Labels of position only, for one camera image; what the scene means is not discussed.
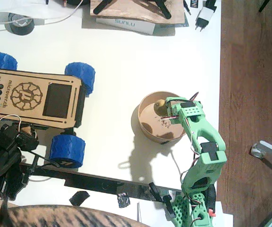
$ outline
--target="plug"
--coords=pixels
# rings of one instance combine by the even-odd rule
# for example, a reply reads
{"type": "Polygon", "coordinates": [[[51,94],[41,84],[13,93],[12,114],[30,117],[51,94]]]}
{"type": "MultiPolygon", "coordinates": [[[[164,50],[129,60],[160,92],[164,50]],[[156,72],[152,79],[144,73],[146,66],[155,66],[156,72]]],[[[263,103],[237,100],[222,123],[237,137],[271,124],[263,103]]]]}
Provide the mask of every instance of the plug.
{"type": "Polygon", "coordinates": [[[202,10],[200,10],[196,19],[196,29],[200,27],[200,31],[202,31],[202,29],[204,29],[208,25],[213,16],[213,13],[217,9],[217,7],[215,6],[215,2],[216,0],[206,1],[205,6],[202,7],[202,10]]]}

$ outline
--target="wooden bowl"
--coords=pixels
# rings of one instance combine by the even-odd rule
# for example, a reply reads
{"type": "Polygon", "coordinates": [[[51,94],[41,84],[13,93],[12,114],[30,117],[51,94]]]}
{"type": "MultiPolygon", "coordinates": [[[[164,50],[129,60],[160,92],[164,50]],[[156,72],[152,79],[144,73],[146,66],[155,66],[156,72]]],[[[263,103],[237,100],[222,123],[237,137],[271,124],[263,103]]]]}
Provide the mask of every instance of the wooden bowl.
{"type": "Polygon", "coordinates": [[[167,91],[153,92],[141,101],[138,108],[141,130],[147,138],[159,144],[178,140],[186,134],[180,124],[171,124],[170,120],[162,120],[155,113],[154,103],[167,97],[178,97],[178,95],[167,91]]]}

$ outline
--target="display screen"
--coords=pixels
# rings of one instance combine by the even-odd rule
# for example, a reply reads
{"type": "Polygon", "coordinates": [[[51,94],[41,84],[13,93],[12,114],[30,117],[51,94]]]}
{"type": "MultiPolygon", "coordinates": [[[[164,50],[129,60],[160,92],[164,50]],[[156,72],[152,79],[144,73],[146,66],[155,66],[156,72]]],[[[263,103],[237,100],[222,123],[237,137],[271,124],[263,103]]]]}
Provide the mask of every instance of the display screen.
{"type": "Polygon", "coordinates": [[[49,84],[43,115],[67,118],[71,90],[71,85],[49,84]]]}

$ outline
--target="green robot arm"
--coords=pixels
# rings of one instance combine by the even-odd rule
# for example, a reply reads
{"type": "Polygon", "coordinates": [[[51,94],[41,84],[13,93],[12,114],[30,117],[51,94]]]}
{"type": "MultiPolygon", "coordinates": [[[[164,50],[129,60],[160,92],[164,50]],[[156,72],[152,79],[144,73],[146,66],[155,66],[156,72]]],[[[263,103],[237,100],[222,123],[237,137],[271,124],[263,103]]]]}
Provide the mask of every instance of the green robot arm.
{"type": "Polygon", "coordinates": [[[212,227],[215,210],[209,206],[215,203],[213,184],[227,161],[225,143],[218,131],[206,120],[199,101],[168,97],[166,107],[166,118],[170,119],[172,124],[183,126],[194,152],[199,155],[197,163],[189,169],[181,182],[182,192],[186,197],[178,196],[172,204],[176,212],[173,222],[177,227],[212,227]],[[204,137],[208,142],[200,144],[198,137],[204,137]]]}

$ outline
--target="blue wheel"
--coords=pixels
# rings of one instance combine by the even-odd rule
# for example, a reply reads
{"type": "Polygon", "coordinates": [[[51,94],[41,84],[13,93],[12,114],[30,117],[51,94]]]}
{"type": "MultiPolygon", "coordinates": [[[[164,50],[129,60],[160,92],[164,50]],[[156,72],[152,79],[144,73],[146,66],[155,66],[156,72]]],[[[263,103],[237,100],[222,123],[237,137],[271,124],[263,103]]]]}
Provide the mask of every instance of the blue wheel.
{"type": "Polygon", "coordinates": [[[0,53],[0,70],[17,70],[16,59],[6,53],[0,53]]]}
{"type": "Polygon", "coordinates": [[[73,62],[66,66],[65,74],[80,78],[86,87],[86,95],[93,92],[95,70],[91,65],[82,62],[73,62]]]}
{"type": "Polygon", "coordinates": [[[50,160],[64,168],[79,168],[83,165],[85,142],[73,135],[58,135],[52,140],[50,160]]]}

